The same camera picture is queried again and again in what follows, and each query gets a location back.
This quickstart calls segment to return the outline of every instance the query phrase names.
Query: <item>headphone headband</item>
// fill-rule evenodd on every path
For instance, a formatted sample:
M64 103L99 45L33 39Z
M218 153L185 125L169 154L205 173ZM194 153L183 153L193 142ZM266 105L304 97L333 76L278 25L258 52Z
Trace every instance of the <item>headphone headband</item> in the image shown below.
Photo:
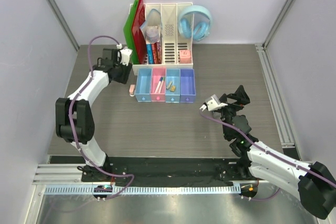
M180 34L183 34L183 29L182 29L182 23L181 23L181 19L183 18L183 16L187 15L187 14L201 14L202 16L206 17L209 19L209 26L204 34L204 37L208 36L209 35L209 31L211 29L211 25L212 25L212 16L211 16L211 13L209 12L209 10L203 6L200 6L200 5L191 5L191 6L188 6L186 8L184 8L180 15L179 15L179 20L177 22L177 27L178 27L178 32Z

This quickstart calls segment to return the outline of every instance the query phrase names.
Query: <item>headphone ear cup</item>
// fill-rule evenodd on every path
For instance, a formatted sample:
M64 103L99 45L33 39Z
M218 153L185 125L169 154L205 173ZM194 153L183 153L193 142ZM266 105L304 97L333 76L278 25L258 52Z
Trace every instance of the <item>headphone ear cup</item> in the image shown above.
M194 32L193 32L193 39L195 40L201 40L206 31L208 30L209 24L205 21L201 21L195 26Z
M191 38L191 28L190 28L190 23L186 18L181 19L181 26L182 26L183 36L186 39L190 39Z

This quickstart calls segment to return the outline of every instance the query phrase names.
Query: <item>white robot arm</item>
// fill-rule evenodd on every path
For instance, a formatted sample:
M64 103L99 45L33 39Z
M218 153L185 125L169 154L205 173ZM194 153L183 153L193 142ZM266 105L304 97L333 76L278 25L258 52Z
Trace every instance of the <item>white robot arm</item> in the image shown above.
M108 156L103 152L93 133L95 125L91 113L91 106L100 92L107 87L111 81L126 83L132 64L130 56L132 50L128 48L104 49L103 56L99 58L97 64L93 67L93 77L89 73L83 84L68 98L59 98L56 102L56 134L64 138L67 142L77 148L74 141L71 125L68 118L70 102L76 97L73 106L73 119L76 132L79 139L79 149L88 158L86 164L93 168L91 162L101 167L106 172L110 172Z
M228 98L235 102L228 103ZM298 161L250 135L251 127L246 117L237 115L237 111L249 103L244 87L239 86L235 93L223 94L219 99L216 95L206 99L200 113L223 125L224 138L232 141L229 146L240 158L237 165L242 177L267 180L295 196L314 216L326 219L336 206L335 179L323 164ZM205 109L220 113L221 121L205 116L202 113Z

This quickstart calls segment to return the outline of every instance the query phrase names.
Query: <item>blue headphones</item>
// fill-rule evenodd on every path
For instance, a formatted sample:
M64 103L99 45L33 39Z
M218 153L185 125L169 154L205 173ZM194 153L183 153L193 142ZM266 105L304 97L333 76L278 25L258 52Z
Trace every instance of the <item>blue headphones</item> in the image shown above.
M189 24L189 21L186 18L183 18L183 16L187 14L201 14L204 17L209 19L209 23L205 21L199 22L193 32L193 39L196 41L200 41L207 37L209 35L209 31L211 29L212 25L212 16L208 9L206 9L203 6L199 5L191 5L182 10L182 12L179 15L179 19L177 22L178 26L178 32L185 37L186 39L191 38L191 25Z

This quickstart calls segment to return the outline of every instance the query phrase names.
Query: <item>pink item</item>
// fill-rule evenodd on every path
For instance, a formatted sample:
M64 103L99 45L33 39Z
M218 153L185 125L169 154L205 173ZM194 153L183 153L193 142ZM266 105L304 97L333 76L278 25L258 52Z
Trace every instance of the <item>pink item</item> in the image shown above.
M158 86L157 84L160 81L161 77L165 77L166 75L166 69L165 68L153 68L152 71L152 84L151 84L151 99L152 102L164 102L165 101L165 88L162 88L161 90L158 91L158 93L154 93L156 87Z
M182 64L191 63L191 51L190 50L180 50L180 63Z
M135 85L132 84L132 85L130 86L130 96L131 96L131 97L134 96L134 92L135 92Z

